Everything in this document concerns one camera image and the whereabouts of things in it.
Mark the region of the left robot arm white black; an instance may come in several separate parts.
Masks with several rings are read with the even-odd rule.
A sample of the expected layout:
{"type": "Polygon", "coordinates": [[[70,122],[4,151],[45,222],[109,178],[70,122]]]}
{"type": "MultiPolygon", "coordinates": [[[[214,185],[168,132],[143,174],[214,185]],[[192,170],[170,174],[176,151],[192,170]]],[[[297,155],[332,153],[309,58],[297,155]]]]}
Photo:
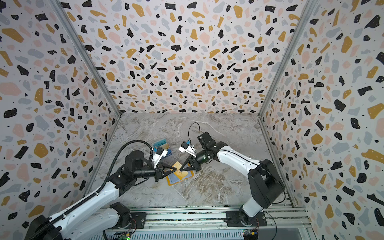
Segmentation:
{"type": "Polygon", "coordinates": [[[131,222],[131,211],[115,200],[137,186],[138,179],[165,178],[177,171],[161,164],[162,155],[146,159],[142,151],[132,151],[125,163],[107,177],[95,191],[50,217],[43,215],[30,223],[27,240],[82,240],[111,227],[126,227],[131,222]]]}

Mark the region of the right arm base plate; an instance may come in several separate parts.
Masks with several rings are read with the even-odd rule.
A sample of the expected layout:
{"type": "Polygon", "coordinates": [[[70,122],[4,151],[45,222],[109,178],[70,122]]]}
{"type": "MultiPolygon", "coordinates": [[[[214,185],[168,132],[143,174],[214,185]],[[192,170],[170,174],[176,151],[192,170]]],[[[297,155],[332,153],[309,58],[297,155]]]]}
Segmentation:
{"type": "Polygon", "coordinates": [[[240,211],[227,211],[224,222],[228,227],[265,227],[267,220],[264,213],[259,212],[253,217],[240,211]]]}

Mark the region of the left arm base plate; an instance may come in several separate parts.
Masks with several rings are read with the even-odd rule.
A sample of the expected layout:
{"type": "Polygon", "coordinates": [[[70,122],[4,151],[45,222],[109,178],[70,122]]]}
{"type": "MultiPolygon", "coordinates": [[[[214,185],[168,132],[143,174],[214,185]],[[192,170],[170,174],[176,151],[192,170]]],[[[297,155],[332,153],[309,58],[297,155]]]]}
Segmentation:
{"type": "Polygon", "coordinates": [[[118,215],[118,221],[109,229],[111,230],[139,230],[143,229],[146,223],[147,213],[145,212],[134,212],[124,213],[118,215]]]}

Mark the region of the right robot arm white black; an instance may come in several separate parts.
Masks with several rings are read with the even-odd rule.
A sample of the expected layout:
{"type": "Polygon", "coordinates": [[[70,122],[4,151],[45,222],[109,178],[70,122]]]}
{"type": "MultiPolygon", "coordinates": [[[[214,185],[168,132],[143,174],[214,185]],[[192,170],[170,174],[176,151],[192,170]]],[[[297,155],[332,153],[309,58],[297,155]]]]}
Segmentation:
{"type": "Polygon", "coordinates": [[[248,178],[251,197],[240,207],[237,221],[251,225],[256,215],[285,192],[285,187],[275,165],[268,159],[263,161],[247,157],[224,142],[216,142],[208,132],[198,136],[202,150],[197,152],[190,141],[184,141],[179,151],[190,156],[180,167],[181,172],[202,169],[211,160],[228,165],[248,178]]]}

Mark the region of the yellow leather card holder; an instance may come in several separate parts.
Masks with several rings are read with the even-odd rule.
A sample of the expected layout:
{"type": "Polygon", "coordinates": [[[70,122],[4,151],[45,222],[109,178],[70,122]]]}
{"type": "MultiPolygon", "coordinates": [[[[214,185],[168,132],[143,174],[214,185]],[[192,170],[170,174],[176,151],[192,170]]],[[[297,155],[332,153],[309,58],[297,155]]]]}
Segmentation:
{"type": "Polygon", "coordinates": [[[194,176],[195,176],[195,174],[193,173],[193,171],[180,172],[177,170],[175,173],[167,176],[168,186],[178,184],[178,183],[180,183],[184,180],[190,179],[194,176]]]}

